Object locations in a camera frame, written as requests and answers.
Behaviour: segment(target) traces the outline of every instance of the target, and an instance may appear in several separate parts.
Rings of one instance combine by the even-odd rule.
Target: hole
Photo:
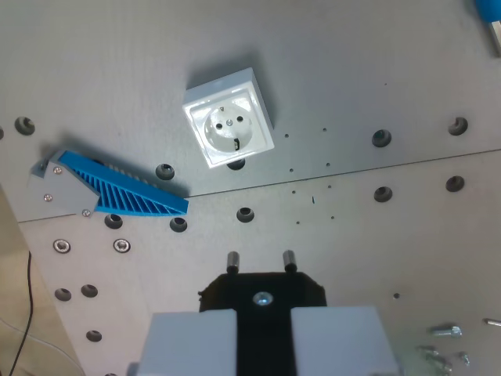
[[[374,192],[374,200],[376,200],[377,202],[389,201],[392,196],[393,191],[387,186],[382,186],[376,189],[376,192]]]
[[[464,179],[461,176],[453,176],[445,184],[445,188],[449,192],[458,192],[464,187]]]
[[[171,230],[175,233],[182,233],[188,228],[188,223],[183,218],[171,219]]]
[[[99,342],[103,339],[103,336],[98,331],[88,331],[85,335],[90,342]]]
[[[373,145],[375,147],[385,147],[391,142],[391,133],[386,129],[380,129],[373,134]]]
[[[33,121],[27,117],[21,116],[14,121],[16,130],[23,136],[31,136],[34,133]]]
[[[66,288],[58,288],[54,291],[54,296],[58,298],[61,302],[67,302],[71,299],[71,293]]]
[[[97,287],[92,286],[91,284],[84,284],[81,289],[81,293],[87,298],[95,298],[97,296]]]
[[[55,240],[52,246],[54,247],[54,250],[59,253],[68,253],[71,250],[70,243],[64,239]]]
[[[243,166],[245,166],[245,159],[239,159],[238,161],[228,163],[227,166],[229,167],[230,170],[238,171]]]
[[[160,180],[171,180],[174,177],[174,168],[166,163],[159,164],[155,173]]]
[[[468,120],[464,117],[457,117],[456,122],[449,126],[449,133],[453,136],[460,136],[468,129]]]
[[[116,230],[122,227],[124,221],[122,221],[122,218],[119,215],[109,214],[105,217],[104,224],[107,225],[109,228]]]
[[[236,212],[236,218],[242,223],[249,223],[254,219],[254,212],[249,208],[241,208]]]

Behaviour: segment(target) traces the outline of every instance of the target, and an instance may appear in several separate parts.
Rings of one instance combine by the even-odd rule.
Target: wooden surface
[[[0,190],[0,317],[24,331],[30,312],[27,290],[28,249],[3,192]],[[36,262],[31,262],[34,316],[30,334],[63,349],[74,350],[63,329]],[[7,376],[23,335],[0,322],[0,373]],[[81,372],[64,355],[27,338],[15,376],[74,376]]]

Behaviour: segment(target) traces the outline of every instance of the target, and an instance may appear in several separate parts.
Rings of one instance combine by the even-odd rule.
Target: gray plastic part
[[[28,191],[43,206],[44,218],[81,214],[84,210],[93,213],[99,201],[99,192],[59,163],[63,153],[64,151],[57,152],[49,160],[39,161],[31,169]],[[54,172],[55,167],[61,168],[60,174]],[[50,202],[44,200],[46,194],[52,197]]]

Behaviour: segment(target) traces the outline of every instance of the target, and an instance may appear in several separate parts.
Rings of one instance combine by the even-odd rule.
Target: metal plate
[[[55,304],[88,376],[126,375],[151,314],[197,310],[197,292],[224,273],[229,251],[240,253],[241,272],[257,272],[282,270],[286,249],[326,288],[329,306],[378,308],[407,375],[429,372],[417,345],[436,345],[454,375],[496,374],[501,331],[481,320],[501,317],[501,175],[493,173],[500,164],[501,152],[491,152],[194,197],[183,233],[171,231],[168,218],[124,217],[111,230],[99,213],[21,229],[48,289],[73,294]],[[466,184],[450,193],[445,182],[454,175]],[[380,186],[393,191],[386,203],[373,198]],[[251,222],[237,220],[242,207],[254,211]],[[52,249],[59,238],[71,243],[69,253]],[[128,253],[114,250],[118,238],[130,241]],[[95,285],[97,297],[80,294],[84,284]],[[451,321],[463,328],[461,339],[427,333]],[[88,341],[89,330],[103,340]],[[459,351],[470,354],[470,369]]]
[[[501,147],[501,63],[473,2],[17,0],[0,4],[0,34],[0,181],[19,221],[44,218],[24,187],[57,148],[154,182],[170,164],[156,183],[188,197]],[[276,148],[209,170],[182,97],[245,67]],[[453,137],[458,116],[470,128]],[[381,128],[393,140],[377,149]]]

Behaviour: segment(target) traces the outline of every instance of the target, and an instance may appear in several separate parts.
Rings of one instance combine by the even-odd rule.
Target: wire
[[[26,337],[28,336],[28,331],[30,330],[31,319],[33,318],[33,294],[31,293],[31,252],[28,251],[28,293],[30,294],[30,316],[28,317],[28,324],[26,326],[26,330],[24,331],[23,341],[21,341],[21,345],[19,346],[19,350],[17,350],[16,359],[14,360],[13,367],[10,369],[9,376],[13,376],[14,368],[16,368],[17,360],[19,359],[19,355],[21,354],[21,350],[24,346],[24,341],[26,341]]]
[[[50,347],[52,349],[55,349],[58,353],[62,354],[64,357],[66,357],[76,368],[78,368],[78,370],[81,372],[81,374],[83,376],[85,376],[85,372],[82,369],[82,367],[80,366],[80,364],[78,364],[77,362],[75,362],[73,360],[73,358],[71,356],[69,356],[68,354],[66,354],[62,349],[60,349],[56,345],[53,345],[52,343],[48,343],[48,342],[43,341],[43,340],[41,340],[39,338],[36,338],[35,336],[33,336],[31,334],[28,334],[28,331],[30,330],[31,319],[33,318],[33,294],[32,294],[32,291],[31,291],[31,252],[29,252],[29,255],[28,255],[27,279],[28,279],[28,292],[29,292],[29,295],[30,295],[30,316],[28,318],[28,324],[26,326],[26,330],[22,331],[22,330],[18,329],[17,327],[14,327],[13,325],[7,323],[6,321],[4,321],[0,317],[0,322],[2,322],[4,325],[6,325],[7,327],[10,327],[14,331],[19,331],[20,333],[24,333],[23,341],[21,342],[19,350],[17,351],[16,359],[14,360],[14,364],[13,364],[12,369],[10,370],[9,376],[12,376],[12,374],[14,372],[14,369],[16,368],[17,360],[19,359],[19,356],[21,354],[21,350],[23,349],[24,342],[26,341],[26,337],[31,338],[35,342],[41,343],[41,344],[46,345],[46,346],[48,346],[48,347]]]

